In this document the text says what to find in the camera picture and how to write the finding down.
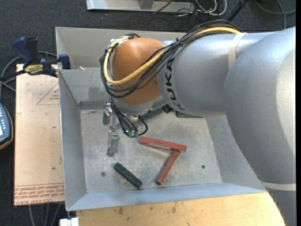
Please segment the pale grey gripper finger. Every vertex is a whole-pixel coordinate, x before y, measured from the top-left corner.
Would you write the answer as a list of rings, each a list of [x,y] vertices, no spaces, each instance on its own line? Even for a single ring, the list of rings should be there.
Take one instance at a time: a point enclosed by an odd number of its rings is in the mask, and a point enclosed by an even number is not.
[[[112,108],[110,103],[106,103],[103,106],[103,124],[109,125],[111,121]]]
[[[119,140],[118,131],[111,129],[109,132],[107,156],[114,156],[118,152]]]

